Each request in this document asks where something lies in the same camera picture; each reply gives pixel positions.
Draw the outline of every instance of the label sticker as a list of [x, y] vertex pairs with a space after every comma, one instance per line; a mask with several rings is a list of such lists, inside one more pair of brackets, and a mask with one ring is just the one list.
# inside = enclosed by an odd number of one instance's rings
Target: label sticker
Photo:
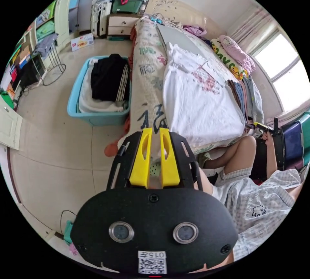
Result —
[[166, 252], [165, 251], [138, 251], [140, 274], [166, 274]]

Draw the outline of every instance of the sunlight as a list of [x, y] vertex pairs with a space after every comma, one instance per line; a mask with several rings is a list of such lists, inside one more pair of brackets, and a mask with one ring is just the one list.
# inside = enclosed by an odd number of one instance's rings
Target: sunlight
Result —
[[270, 78], [286, 68], [298, 53], [283, 35], [277, 36], [259, 54], [255, 56]]
[[284, 111], [290, 111], [310, 98], [310, 81], [300, 60], [291, 70], [274, 82]]

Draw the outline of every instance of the window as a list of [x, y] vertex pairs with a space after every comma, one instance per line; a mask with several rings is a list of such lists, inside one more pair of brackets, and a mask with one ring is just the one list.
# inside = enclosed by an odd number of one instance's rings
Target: window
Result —
[[310, 81], [305, 67], [280, 32], [274, 33], [252, 56], [272, 81], [283, 111], [290, 111], [310, 98]]

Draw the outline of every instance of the person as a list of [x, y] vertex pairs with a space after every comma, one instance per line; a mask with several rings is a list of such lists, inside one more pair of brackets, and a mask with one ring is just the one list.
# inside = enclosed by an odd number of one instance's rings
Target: person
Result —
[[205, 160], [205, 169], [224, 166], [212, 185], [200, 168], [203, 191], [226, 206], [235, 223], [238, 240], [219, 265], [194, 272], [218, 268], [237, 261], [258, 248], [285, 219], [304, 184], [297, 170], [277, 170], [275, 148], [270, 132], [262, 139], [267, 147], [267, 180], [260, 186], [250, 178], [256, 153], [256, 140], [245, 136], [215, 160]]

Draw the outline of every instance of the door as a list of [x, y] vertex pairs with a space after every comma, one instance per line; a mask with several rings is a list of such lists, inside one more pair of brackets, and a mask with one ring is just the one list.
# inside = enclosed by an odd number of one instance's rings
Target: door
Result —
[[19, 150], [20, 129], [23, 118], [0, 97], [0, 143]]
[[78, 30], [77, 26], [77, 10], [79, 0], [70, 0], [69, 5], [69, 33], [74, 33]]
[[57, 45], [69, 39], [69, 5], [70, 0], [57, 0], [54, 12], [55, 32], [58, 34]]
[[91, 30], [91, 7], [93, 0], [78, 1], [78, 30], [79, 32]]

